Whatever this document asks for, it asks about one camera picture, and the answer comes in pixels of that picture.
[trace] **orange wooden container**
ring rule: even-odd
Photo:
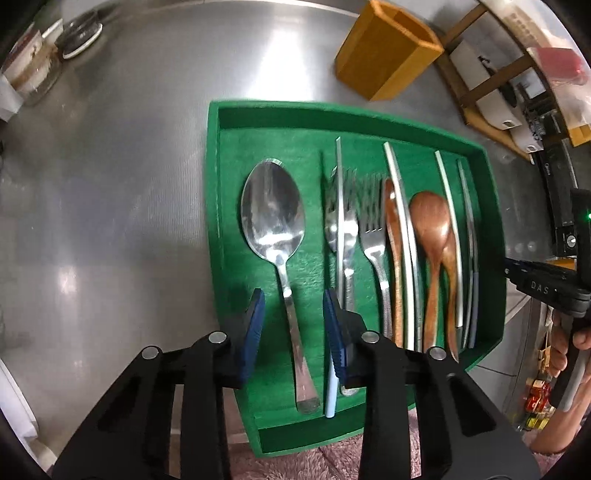
[[[336,76],[368,100],[392,99],[442,52],[435,33],[420,20],[371,0],[336,56]]]

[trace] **wooden spoon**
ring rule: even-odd
[[[431,272],[423,332],[423,351],[426,352],[435,346],[437,340],[439,271],[452,220],[445,198],[433,192],[419,192],[413,197],[410,202],[410,216]]]
[[[459,362],[456,337],[456,296],[457,296],[457,264],[456,264],[456,236],[449,231],[447,242],[443,248],[443,268],[449,278],[449,298],[447,299],[446,337],[447,347],[452,357]]]
[[[394,184],[392,179],[387,179],[384,187],[384,202],[386,210],[386,227],[392,260],[394,261],[394,321],[392,340],[396,346],[402,348],[404,343],[404,314],[402,312],[402,233],[400,231],[400,219],[394,201]]]

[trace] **fork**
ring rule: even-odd
[[[343,308],[350,312],[355,311],[355,294],[353,288],[353,255],[359,236],[359,226],[355,213],[355,171],[345,170],[343,179],[343,204],[345,206],[345,251],[343,254],[343,272],[345,274],[345,299]],[[337,209],[336,209],[336,179],[331,178],[327,189],[324,207],[324,235],[330,249],[336,252],[337,238]]]
[[[363,253],[374,267],[382,294],[382,325],[384,336],[392,339],[392,307],[390,283],[384,268],[386,234],[384,228],[384,181],[378,176],[365,179],[362,184],[359,208],[359,240]]]

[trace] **stainless steel table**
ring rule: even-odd
[[[216,326],[202,176],[212,99],[357,105],[475,140],[508,254],[550,256],[536,167],[465,127],[433,67],[391,102],[336,80],[355,17],[297,2],[122,10],[1,133],[1,355],[56,453],[143,346],[182,348]]]

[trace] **green tray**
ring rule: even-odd
[[[267,311],[256,368],[236,399],[252,449],[274,456],[325,445],[360,433],[365,392],[339,394],[333,419],[296,410],[291,344],[275,268],[257,257],[241,231],[239,203],[244,182],[265,158],[277,158],[300,189],[306,233],[287,263],[304,352],[314,384],[325,394],[327,371],[322,294],[333,286],[335,258],[323,230],[321,184],[335,166],[335,138],[342,137],[343,166],[358,176],[387,174],[383,143],[397,155],[408,198],[421,190],[444,194],[435,150],[440,150],[449,177],[467,271],[467,234],[462,188],[456,167],[461,159],[468,180],[480,251],[480,312],[476,348],[461,354],[469,368],[501,341],[505,316],[504,236],[495,182],[485,150],[439,129],[358,108],[322,103],[260,101],[212,102],[207,126],[206,203],[209,251],[217,315],[223,328],[231,312],[243,311],[254,288],[265,292]],[[427,279],[420,251],[422,278]],[[371,264],[358,248],[354,258],[356,310],[370,329],[379,330],[379,307]],[[440,332],[446,279],[440,292]],[[409,396],[409,405],[413,398]]]

